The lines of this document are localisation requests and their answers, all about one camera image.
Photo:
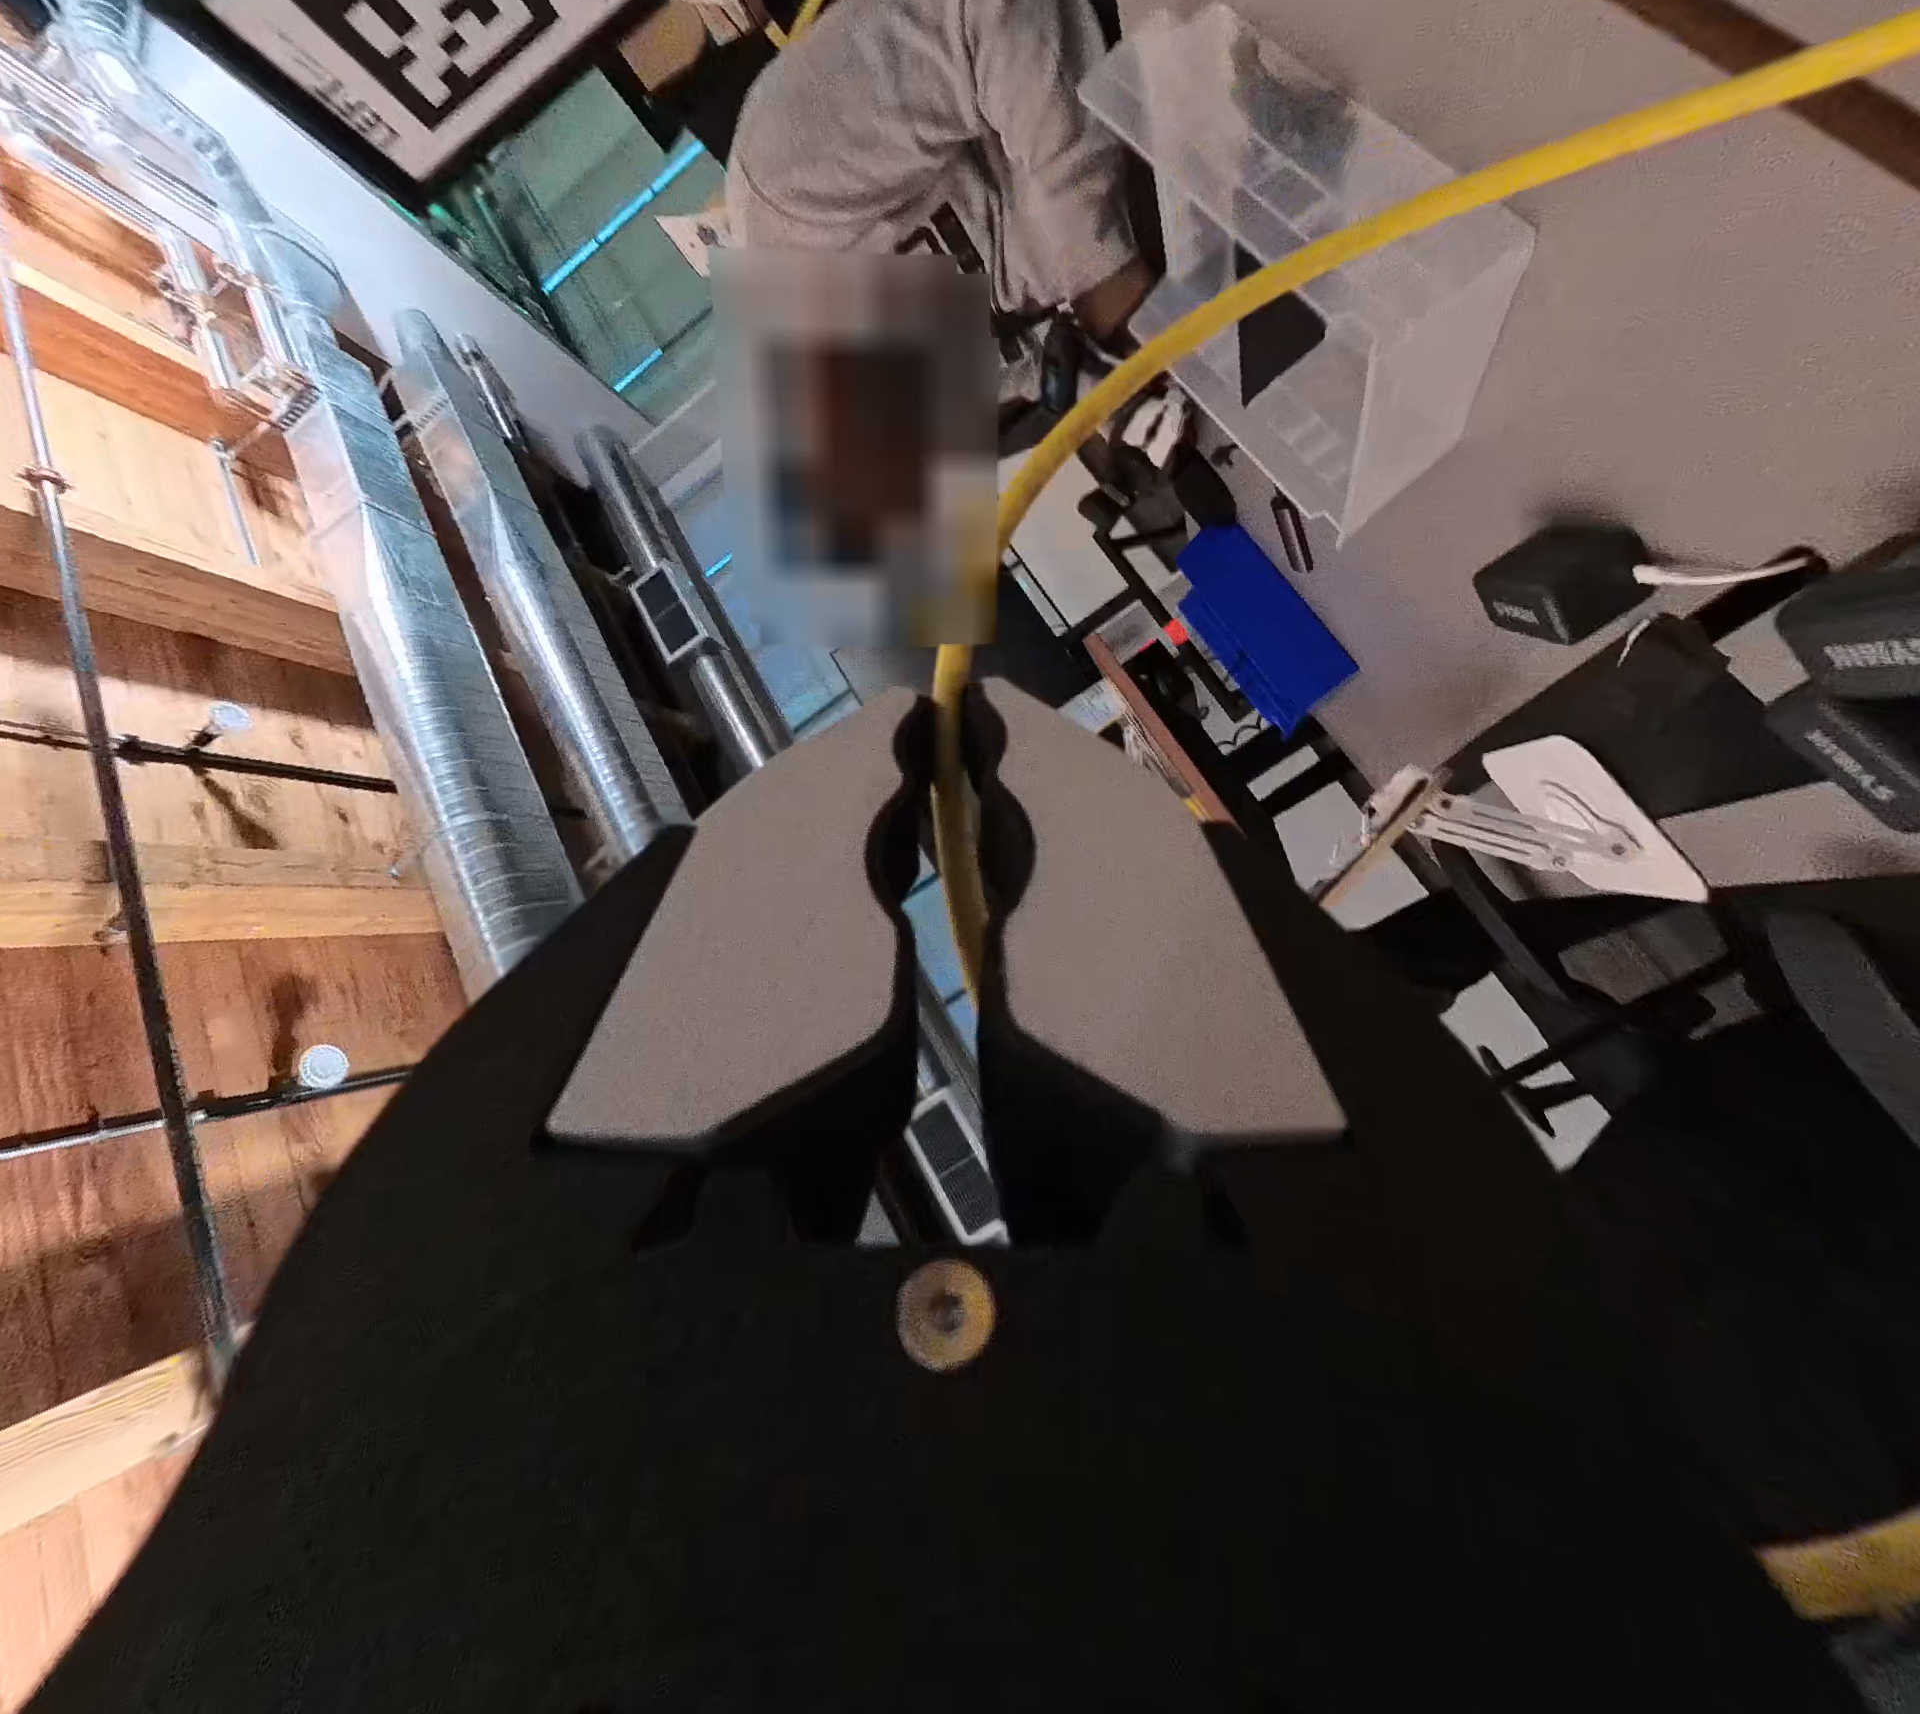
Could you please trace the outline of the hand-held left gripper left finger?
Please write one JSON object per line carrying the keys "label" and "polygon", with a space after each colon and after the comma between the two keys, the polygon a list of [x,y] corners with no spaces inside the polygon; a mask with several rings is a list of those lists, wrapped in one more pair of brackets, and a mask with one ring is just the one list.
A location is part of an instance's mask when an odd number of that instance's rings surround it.
{"label": "hand-held left gripper left finger", "polygon": [[852,1243],[919,1073],[926,697],[793,742],[693,825],[543,1121],[564,1147],[755,1171]]}

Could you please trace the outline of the silver ventilation duct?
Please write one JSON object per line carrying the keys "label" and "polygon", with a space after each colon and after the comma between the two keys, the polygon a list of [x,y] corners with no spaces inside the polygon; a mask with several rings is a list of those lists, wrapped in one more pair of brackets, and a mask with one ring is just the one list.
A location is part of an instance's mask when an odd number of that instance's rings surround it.
{"label": "silver ventilation duct", "polygon": [[335,269],[266,211],[237,220],[236,240],[253,321],[300,377],[281,440],[307,545],[476,1000],[569,915],[578,877],[379,390],[333,330]]}
{"label": "silver ventilation duct", "polygon": [[689,820],[682,790],[566,561],[497,392],[431,317],[395,314],[395,390],[492,622],[612,870]]}

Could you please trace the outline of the white paddle-shaped plate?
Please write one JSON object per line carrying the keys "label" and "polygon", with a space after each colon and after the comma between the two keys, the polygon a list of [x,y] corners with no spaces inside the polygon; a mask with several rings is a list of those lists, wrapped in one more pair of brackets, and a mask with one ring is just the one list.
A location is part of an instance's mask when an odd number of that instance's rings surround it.
{"label": "white paddle-shaped plate", "polygon": [[1493,856],[1599,893],[1705,904],[1710,885],[1664,828],[1580,742],[1548,734],[1485,751],[1512,831]]}

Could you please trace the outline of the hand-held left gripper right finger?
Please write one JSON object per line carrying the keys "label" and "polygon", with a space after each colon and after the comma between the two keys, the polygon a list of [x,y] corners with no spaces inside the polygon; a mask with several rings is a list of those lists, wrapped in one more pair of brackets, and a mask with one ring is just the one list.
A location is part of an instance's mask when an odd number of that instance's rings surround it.
{"label": "hand-held left gripper right finger", "polygon": [[1223,825],[1007,679],[962,711],[976,1069],[1015,1245],[1083,1245],[1144,1171],[1322,1149],[1348,1113],[1222,864]]}

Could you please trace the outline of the clear plastic organizer box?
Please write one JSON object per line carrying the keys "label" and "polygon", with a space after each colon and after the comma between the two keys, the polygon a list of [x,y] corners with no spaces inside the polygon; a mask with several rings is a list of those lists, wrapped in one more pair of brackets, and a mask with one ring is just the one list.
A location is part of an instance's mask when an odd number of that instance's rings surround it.
{"label": "clear plastic organizer box", "polygon": [[[1079,81],[1146,167],[1164,278],[1141,344],[1452,167],[1231,7],[1141,19]],[[1171,377],[1308,519],[1349,539],[1463,436],[1533,232],[1489,206],[1373,248],[1223,327]]]}

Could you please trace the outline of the blue plastic bin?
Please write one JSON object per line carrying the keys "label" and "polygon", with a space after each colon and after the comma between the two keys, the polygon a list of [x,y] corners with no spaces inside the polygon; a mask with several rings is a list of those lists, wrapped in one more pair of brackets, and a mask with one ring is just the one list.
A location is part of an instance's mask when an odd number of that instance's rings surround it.
{"label": "blue plastic bin", "polygon": [[1176,569],[1188,635],[1268,726],[1295,734],[1355,678],[1353,655],[1241,526],[1199,527]]}

